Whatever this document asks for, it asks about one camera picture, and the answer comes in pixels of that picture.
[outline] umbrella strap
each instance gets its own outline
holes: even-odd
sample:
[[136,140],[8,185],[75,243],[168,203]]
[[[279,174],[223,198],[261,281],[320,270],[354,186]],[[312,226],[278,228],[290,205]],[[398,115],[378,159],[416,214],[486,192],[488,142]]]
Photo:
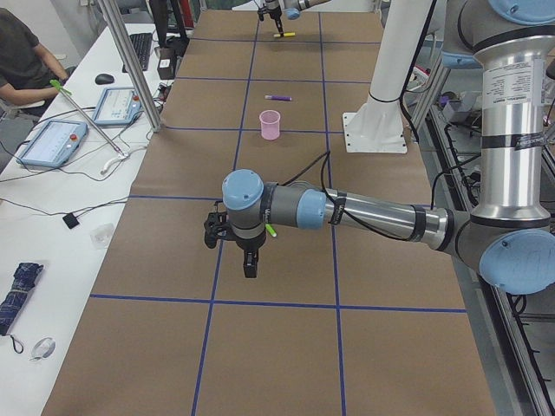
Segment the umbrella strap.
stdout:
[[9,338],[11,338],[11,344],[14,347],[14,351],[16,351],[16,353],[18,354],[22,354],[23,353],[23,343],[21,341],[19,341],[14,335],[12,334],[6,334],[6,336],[8,336]]

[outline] black shirt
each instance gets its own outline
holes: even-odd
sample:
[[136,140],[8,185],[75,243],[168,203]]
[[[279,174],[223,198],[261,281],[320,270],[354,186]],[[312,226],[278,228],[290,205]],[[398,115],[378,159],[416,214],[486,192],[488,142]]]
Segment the black shirt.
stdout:
[[39,44],[31,30],[5,8],[0,7],[0,87],[44,88],[56,76],[35,54]]

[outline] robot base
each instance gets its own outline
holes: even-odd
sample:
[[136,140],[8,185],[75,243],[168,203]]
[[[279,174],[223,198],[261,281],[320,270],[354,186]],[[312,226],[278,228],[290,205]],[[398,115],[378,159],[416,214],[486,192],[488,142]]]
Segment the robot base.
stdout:
[[343,113],[343,131],[348,153],[406,153],[398,106],[388,111],[370,111],[368,102],[358,113]]

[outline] keyboard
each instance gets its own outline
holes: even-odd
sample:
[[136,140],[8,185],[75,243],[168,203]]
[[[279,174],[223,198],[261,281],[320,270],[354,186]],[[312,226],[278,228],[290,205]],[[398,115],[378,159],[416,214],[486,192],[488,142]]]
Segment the keyboard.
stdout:
[[[131,43],[139,58],[140,67],[143,71],[148,69],[148,60],[150,59],[150,47],[153,43],[152,33],[133,33],[129,35],[131,38]],[[123,72],[127,72],[125,65],[123,66]]]

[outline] blue joint cap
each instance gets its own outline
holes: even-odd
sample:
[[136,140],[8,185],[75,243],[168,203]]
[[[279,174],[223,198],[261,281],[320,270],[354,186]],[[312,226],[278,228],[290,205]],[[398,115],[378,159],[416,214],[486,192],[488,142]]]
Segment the blue joint cap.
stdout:
[[264,183],[255,172],[249,169],[231,172],[222,184],[224,205],[233,211],[246,210],[257,203],[263,190]]
[[538,229],[498,238],[482,254],[480,274],[512,295],[529,295],[555,283],[555,236]]
[[296,20],[301,16],[300,10],[297,9],[285,9],[285,15],[289,20]]
[[498,15],[509,22],[539,26],[555,22],[552,0],[489,0]]
[[297,206],[297,227],[305,230],[318,230],[323,225],[326,196],[315,189],[307,190]]
[[482,68],[480,63],[472,55],[454,54],[441,51],[441,63],[450,69],[478,69]]

